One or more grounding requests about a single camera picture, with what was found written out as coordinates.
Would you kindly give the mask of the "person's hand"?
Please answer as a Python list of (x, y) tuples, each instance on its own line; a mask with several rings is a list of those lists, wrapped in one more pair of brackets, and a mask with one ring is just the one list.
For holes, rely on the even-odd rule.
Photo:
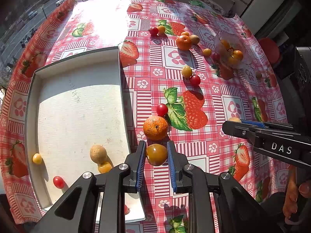
[(310, 180), (297, 187), (296, 167), (290, 165), (285, 203), (283, 205), (283, 214), (287, 219), (290, 219), (291, 215), (295, 214), (298, 210), (297, 199), (299, 194), (304, 198), (310, 198)]

